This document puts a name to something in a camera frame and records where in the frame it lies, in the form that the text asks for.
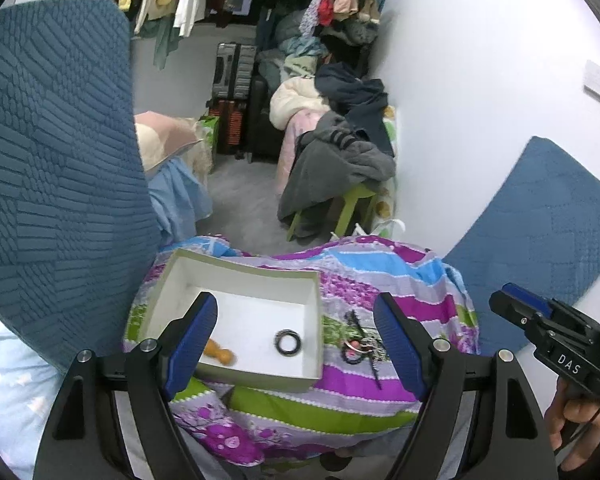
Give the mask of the person's right hand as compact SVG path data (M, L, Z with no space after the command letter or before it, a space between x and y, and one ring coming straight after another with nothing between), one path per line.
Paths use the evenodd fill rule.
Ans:
M593 458L600 458L600 402L568 398L569 382L558 378L552 403L544 420L554 451L562 446L562 430L573 422L583 434L559 465L564 474L583 472Z

